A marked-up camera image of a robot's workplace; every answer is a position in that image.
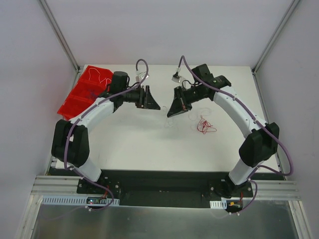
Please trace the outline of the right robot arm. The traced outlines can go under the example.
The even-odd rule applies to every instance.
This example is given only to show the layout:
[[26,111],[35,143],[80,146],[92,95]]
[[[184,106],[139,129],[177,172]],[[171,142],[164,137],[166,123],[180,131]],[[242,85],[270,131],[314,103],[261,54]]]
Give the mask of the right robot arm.
[[206,64],[191,70],[194,83],[190,88],[183,86],[183,79],[179,74],[180,68],[172,76],[172,80],[179,83],[174,89],[172,104],[167,117],[171,118],[192,109],[192,104],[203,99],[210,99],[220,106],[235,122],[244,137],[239,148],[239,160],[214,192],[220,197],[230,199],[242,191],[257,167],[277,153],[279,126],[267,123],[252,113],[237,97],[230,81],[223,75],[213,76]]

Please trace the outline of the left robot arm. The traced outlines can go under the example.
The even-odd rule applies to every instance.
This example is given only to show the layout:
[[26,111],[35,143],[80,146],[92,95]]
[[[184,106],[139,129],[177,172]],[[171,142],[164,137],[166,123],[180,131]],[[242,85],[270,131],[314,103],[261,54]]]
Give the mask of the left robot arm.
[[105,91],[83,112],[71,120],[59,120],[55,125],[51,155],[60,160],[66,170],[75,170],[89,179],[88,188],[95,194],[102,193],[105,181],[102,170],[90,158],[89,133],[123,103],[133,103],[138,109],[160,110],[150,87],[143,86],[143,79],[129,86],[129,75],[116,71]]

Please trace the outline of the red plastic bin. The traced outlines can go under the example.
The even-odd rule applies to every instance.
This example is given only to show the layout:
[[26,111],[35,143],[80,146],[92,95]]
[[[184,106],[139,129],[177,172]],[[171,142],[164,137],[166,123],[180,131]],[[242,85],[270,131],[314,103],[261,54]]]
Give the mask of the red plastic bin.
[[109,69],[89,65],[57,113],[66,120],[82,113],[94,103],[100,93],[106,90],[112,81],[112,76],[113,72]]

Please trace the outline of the right aluminium frame post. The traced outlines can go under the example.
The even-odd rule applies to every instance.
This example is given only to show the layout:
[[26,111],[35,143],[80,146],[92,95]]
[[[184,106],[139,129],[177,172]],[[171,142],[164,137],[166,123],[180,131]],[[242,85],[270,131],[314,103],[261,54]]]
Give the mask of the right aluminium frame post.
[[282,31],[287,26],[289,20],[292,18],[294,12],[299,7],[302,0],[293,0],[289,4],[287,10],[285,11],[284,15],[282,16],[281,20],[279,21],[279,24],[275,28],[274,32],[272,33],[270,39],[268,40],[265,48],[263,49],[260,57],[257,60],[257,63],[252,68],[252,74],[256,75],[260,67],[262,66],[263,62],[266,60],[266,57],[272,50],[273,46],[275,45],[276,41],[279,39]]

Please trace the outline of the aluminium frame post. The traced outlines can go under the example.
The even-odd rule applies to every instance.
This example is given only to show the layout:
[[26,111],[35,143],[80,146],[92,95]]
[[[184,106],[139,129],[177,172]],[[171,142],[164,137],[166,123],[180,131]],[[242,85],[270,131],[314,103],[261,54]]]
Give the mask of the aluminium frame post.
[[69,62],[71,63],[74,70],[76,72],[78,72],[80,70],[80,66],[77,63],[77,61],[76,61],[76,59],[71,51],[71,48],[69,47],[69,44],[67,43],[48,2],[46,0],[38,0],[37,2],[39,4],[39,6],[41,7],[45,17],[47,18],[56,38],[59,41],[60,46],[62,47],[64,53],[66,54]]
[[279,21],[279,24],[275,28],[274,32],[272,33],[270,39],[268,40],[265,48],[263,49],[260,57],[257,60],[257,63],[252,68],[252,74],[256,75],[260,67],[262,66],[263,62],[266,60],[266,57],[272,50],[273,46],[275,45],[276,41],[279,39],[282,31],[287,26],[289,20],[292,18],[294,12],[299,7],[302,0],[293,0],[289,4],[287,10],[285,11],[284,15],[282,16],[281,20]]

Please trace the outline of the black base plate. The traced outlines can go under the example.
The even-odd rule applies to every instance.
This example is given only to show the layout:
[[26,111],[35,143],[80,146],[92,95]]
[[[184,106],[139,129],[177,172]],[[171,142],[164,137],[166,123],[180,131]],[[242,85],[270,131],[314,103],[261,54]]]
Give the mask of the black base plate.
[[256,197],[250,182],[231,186],[225,172],[103,170],[95,184],[78,180],[76,192],[121,206],[172,208],[209,208],[224,198],[243,205]]

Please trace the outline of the left aluminium frame post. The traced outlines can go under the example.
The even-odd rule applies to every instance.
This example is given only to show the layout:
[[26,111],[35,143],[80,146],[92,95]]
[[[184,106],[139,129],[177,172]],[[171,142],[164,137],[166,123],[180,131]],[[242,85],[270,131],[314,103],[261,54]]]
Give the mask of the left aluminium frame post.
[[76,72],[78,72],[80,70],[80,66],[77,63],[77,61],[76,61],[76,59],[71,51],[71,48],[69,47],[69,44],[67,43],[48,2],[46,0],[38,0],[37,2],[39,4],[39,6],[41,7],[45,17],[47,18],[56,38],[59,41],[60,46],[62,47],[64,53],[66,54],[69,62],[71,63],[74,70]]

